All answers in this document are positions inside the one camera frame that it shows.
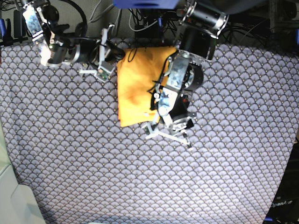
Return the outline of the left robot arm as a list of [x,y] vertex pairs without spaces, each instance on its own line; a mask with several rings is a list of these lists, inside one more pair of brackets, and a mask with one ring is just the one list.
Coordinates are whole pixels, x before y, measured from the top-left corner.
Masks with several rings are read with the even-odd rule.
[[156,114],[144,129],[147,137],[158,135],[188,144],[187,130],[196,114],[188,111],[190,94],[203,83],[201,61],[213,58],[217,40],[229,15],[198,0],[189,0],[178,11],[179,30],[175,52],[167,57],[161,74],[149,90],[152,111]]

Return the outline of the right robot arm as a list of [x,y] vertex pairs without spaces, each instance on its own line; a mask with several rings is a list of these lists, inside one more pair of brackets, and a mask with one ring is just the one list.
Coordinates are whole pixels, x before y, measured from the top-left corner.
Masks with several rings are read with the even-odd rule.
[[82,8],[72,0],[67,4],[77,10],[82,22],[73,33],[65,31],[69,24],[59,24],[59,12],[48,0],[15,0],[16,10],[22,13],[32,41],[41,43],[44,54],[41,63],[59,66],[62,63],[86,63],[102,67],[124,58],[124,50],[108,39],[110,28],[103,28],[100,37],[88,37],[88,21]]

